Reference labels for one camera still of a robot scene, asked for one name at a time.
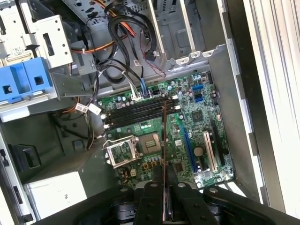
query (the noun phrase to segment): black cable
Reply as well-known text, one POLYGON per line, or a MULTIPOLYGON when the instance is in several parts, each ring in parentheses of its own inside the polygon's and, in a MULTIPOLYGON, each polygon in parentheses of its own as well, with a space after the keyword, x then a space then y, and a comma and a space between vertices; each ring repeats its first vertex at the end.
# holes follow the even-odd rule
MULTIPOLYGON (((108 22, 108 31, 109 31, 112 39, 115 41, 115 43, 118 45, 119 49, 121 50, 122 54, 124 55, 126 66, 129 68, 130 60, 129 60, 128 51, 126 49, 125 44, 122 42, 122 39, 118 36, 118 33, 116 32, 116 25, 121 22, 136 24, 139 27, 141 27, 143 32, 145 32, 145 33, 148 32, 148 28, 145 24, 143 24, 139 20, 129 17, 129 16, 125 16, 125 15, 116 16, 108 22)), ((150 39, 153 40, 153 34, 150 34, 150 39)), ((151 48, 148 52, 154 51, 155 48, 156 48, 156 43, 154 41, 152 41, 151 48)))
POLYGON ((156 39, 156 35, 155 35, 155 30, 153 27, 152 22, 150 21, 150 19, 148 17, 146 17, 143 14, 140 14, 134 10, 132 10, 130 7, 124 5, 122 2, 120 1, 113 1, 112 3, 110 3, 108 6, 106 6, 106 8, 104 9, 104 13, 108 14, 108 11, 111 10, 112 8, 124 8, 125 10, 127 10, 128 12, 130 12, 132 15, 138 16, 140 17, 146 24, 148 31, 149 32, 145 32, 146 34, 148 34, 148 36, 151 39, 151 48, 150 48, 150 52, 155 51, 156 47, 157 47, 157 39, 156 39))
POLYGON ((67 117, 60 117, 60 120, 62 120, 62 121, 72 121, 72 120, 76 120, 76 119, 79 119, 80 117, 82 117, 82 116, 84 116, 84 113, 82 113, 82 114, 80 114, 79 116, 76 116, 76 117, 73 117, 73 118, 71 118, 71 113, 69 113, 68 115, 67 115, 67 117))

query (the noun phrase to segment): pcie slot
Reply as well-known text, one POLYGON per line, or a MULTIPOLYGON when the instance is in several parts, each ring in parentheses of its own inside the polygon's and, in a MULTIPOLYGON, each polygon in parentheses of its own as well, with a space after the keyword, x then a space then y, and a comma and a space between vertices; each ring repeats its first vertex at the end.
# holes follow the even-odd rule
POLYGON ((205 141, 205 147, 208 155, 208 159, 210 162, 210 170, 216 171, 217 170, 217 162, 214 156, 214 152, 212 150, 211 141, 210 141, 210 134, 208 131, 203 132, 203 137, 205 141))
POLYGON ((194 173, 196 173, 198 171, 198 167, 197 167, 197 164, 196 164, 195 159, 194 159, 194 153, 193 153, 191 142, 190 142, 189 137, 188 137, 188 133, 186 132, 186 130, 183 126, 181 126, 181 130, 182 130, 182 133, 183 133, 184 142, 185 142, 186 147, 187 147, 187 154, 188 154, 189 160, 190 160, 191 165, 192 165, 192 170, 193 170, 194 173))
POLYGON ((214 121, 211 121, 211 125, 212 125, 212 130, 213 130, 214 135, 215 135, 216 146, 217 146, 217 151, 219 153, 220 163, 221 163, 221 165, 225 165, 225 160, 224 160, 224 156, 223 156, 223 147, 222 147, 221 140, 218 136, 217 126, 214 123, 214 121))
MULTIPOLYGON (((175 109, 167 110, 167 115, 173 114, 173 113, 176 113, 175 109)), ((157 111, 155 113, 148 114, 148 112, 145 112, 145 114, 143 114, 142 116, 140 115, 139 117, 132 118, 130 120, 120 121, 120 120, 113 119, 113 120, 110 121, 110 125, 111 125, 110 129, 124 127, 124 126, 127 126, 127 125, 131 125, 131 124, 134 124, 134 123, 139 123, 139 122, 155 119, 155 118, 158 118, 158 117, 161 117, 161 108, 160 108, 159 111, 157 111)))

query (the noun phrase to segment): gray metal panel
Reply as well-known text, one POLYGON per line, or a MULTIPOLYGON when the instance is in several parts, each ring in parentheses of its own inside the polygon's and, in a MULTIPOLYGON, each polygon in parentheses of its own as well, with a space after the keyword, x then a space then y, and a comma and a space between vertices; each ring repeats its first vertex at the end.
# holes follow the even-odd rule
POLYGON ((98 194, 118 184, 115 170, 106 163, 103 142, 97 143, 93 148, 98 149, 79 170, 81 181, 87 197, 98 194))
POLYGON ((46 114, 13 120, 1 126, 8 144, 34 145, 41 158, 40 167, 19 173, 21 182, 32 178, 63 156, 55 127, 50 123, 46 114))
POLYGON ((237 90, 234 88, 235 84, 228 53, 223 52, 210 58, 209 63, 216 88, 220 93, 219 105, 236 178, 247 190, 247 196, 259 202, 247 134, 241 115, 237 90))
POLYGON ((76 152, 75 154, 65 156, 59 160, 52 161, 51 165, 33 177, 27 183, 44 180, 50 177, 60 176, 66 173, 79 171, 89 158, 95 153, 95 149, 76 152))

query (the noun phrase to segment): white label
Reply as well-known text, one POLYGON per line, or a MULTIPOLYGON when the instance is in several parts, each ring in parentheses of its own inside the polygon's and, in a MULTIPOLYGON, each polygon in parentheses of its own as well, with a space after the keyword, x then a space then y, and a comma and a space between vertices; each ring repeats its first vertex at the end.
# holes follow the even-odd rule
POLYGON ((181 140, 176 140, 176 141, 175 141, 175 145, 176 145, 176 146, 180 146, 180 145, 182 145, 182 142, 181 142, 181 140))
POLYGON ((78 110, 78 111, 81 111, 81 112, 83 112, 83 113, 86 113, 86 112, 88 111, 89 108, 86 107, 86 106, 83 105, 83 104, 77 103, 75 109, 78 110))
POLYGON ((89 110, 92 113, 96 114, 97 116, 101 113, 101 109, 98 106, 94 105, 93 103, 89 105, 89 110))
POLYGON ((141 66, 141 64, 140 64, 140 62, 139 62, 138 60, 133 60, 133 62, 135 63, 135 66, 136 66, 136 67, 141 66))

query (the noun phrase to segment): ram slot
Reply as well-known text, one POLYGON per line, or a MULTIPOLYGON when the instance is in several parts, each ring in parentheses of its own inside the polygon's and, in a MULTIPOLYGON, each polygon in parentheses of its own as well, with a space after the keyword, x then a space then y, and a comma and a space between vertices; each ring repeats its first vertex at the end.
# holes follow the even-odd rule
POLYGON ((204 141, 205 141, 206 152, 207 152, 208 159, 210 162, 210 165, 209 165, 210 170, 216 171, 217 170, 217 162, 216 162, 216 159, 214 156, 214 152, 212 150, 209 132, 208 131, 203 132, 203 137, 204 137, 204 141))
MULTIPOLYGON (((175 109, 168 109, 167 110, 167 115, 169 114, 173 114, 173 113, 176 113, 176 110, 175 109)), ((129 120, 111 120, 110 122, 110 129, 113 129, 113 128, 120 128, 120 127, 124 127, 124 126, 127 126, 127 125, 131 125, 131 124, 134 124, 134 123, 139 123, 139 122, 143 122, 143 121, 147 121, 147 120, 151 120, 151 119, 155 119, 155 118, 158 118, 158 117, 161 117, 161 108, 154 112, 154 113, 151 113, 151 114, 148 114, 147 112, 143 113, 143 115, 139 115, 138 117, 133 117, 129 120)))
MULTIPOLYGON (((174 103, 172 101, 168 101, 168 104, 167 104, 167 107, 168 108, 171 108, 174 106, 174 103)), ((144 112, 148 112, 148 113, 152 113, 154 111, 161 111, 161 103, 160 104, 155 104, 155 105, 150 105, 150 106, 147 106, 147 107, 144 107, 144 108, 132 108, 128 111, 125 111, 125 112, 118 112, 118 113, 109 113, 108 116, 109 118, 118 118, 118 117, 121 117, 123 119, 126 119, 127 116, 137 116, 138 114, 140 113, 144 113, 144 112)))
POLYGON ((166 101, 166 100, 168 100, 168 97, 162 97, 162 98, 159 98, 159 99, 154 99, 154 100, 146 101, 146 102, 143 102, 143 103, 137 103, 137 104, 134 104, 134 105, 130 105, 130 106, 121 108, 121 109, 117 109, 113 112, 110 112, 110 114, 112 116, 114 116, 114 115, 128 113, 132 110, 140 110, 140 109, 141 110, 146 110, 147 108, 149 108, 149 107, 151 108, 152 106, 156 106, 156 105, 159 105, 161 107, 162 102, 166 101))

